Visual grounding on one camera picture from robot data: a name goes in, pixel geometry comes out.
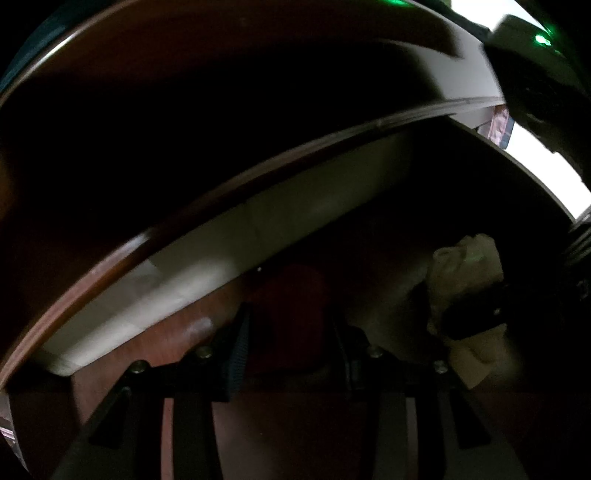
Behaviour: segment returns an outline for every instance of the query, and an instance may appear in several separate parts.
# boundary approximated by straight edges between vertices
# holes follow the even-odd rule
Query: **bolt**
[[[433,362],[433,368],[438,374],[446,374],[447,370],[449,370],[447,363],[445,363],[443,360],[435,360]]]
[[[377,345],[370,345],[367,349],[367,353],[370,358],[380,358],[384,354],[384,350]]]
[[[127,371],[130,374],[140,374],[150,368],[150,364],[146,360],[136,360],[132,363]]]
[[[201,359],[201,360],[207,360],[208,358],[211,358],[213,355],[213,349],[210,346],[200,346],[199,348],[197,348],[195,350],[195,355],[197,355],[197,358]]]

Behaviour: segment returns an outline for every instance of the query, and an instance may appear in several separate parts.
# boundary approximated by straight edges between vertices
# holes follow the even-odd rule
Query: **black object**
[[[222,480],[212,401],[229,401],[246,364],[251,309],[177,364],[134,362],[82,428],[53,480],[160,478],[165,397],[174,397],[173,463],[179,480]],[[525,479],[515,453],[485,426],[451,371],[406,364],[369,344],[363,331],[333,322],[333,374],[368,406],[360,480],[404,480],[417,430],[420,479]],[[409,402],[416,415],[407,412]]]
[[[441,316],[441,332],[461,340],[506,323],[512,310],[511,289],[496,283],[453,303]]]

